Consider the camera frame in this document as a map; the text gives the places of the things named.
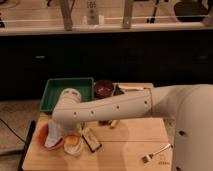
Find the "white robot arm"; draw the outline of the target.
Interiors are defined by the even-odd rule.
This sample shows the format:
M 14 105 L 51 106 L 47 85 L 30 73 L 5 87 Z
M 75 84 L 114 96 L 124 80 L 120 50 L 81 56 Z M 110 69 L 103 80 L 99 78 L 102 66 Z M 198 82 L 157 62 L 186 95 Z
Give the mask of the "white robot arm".
M 156 87 L 84 103 L 68 95 L 52 113 L 52 119 L 65 127 L 164 116 L 176 120 L 172 171 L 213 171 L 213 85 Z

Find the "wrapped item behind arm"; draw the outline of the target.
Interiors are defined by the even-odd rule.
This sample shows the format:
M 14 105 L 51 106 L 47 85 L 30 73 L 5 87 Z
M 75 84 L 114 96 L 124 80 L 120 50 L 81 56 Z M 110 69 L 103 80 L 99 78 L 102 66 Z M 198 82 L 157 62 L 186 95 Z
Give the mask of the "wrapped item behind arm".
M 124 94 L 126 91 L 140 91 L 140 90 L 144 90 L 144 87 L 126 86 L 126 85 L 117 84 L 115 86 L 114 94 L 121 95 L 121 94 Z

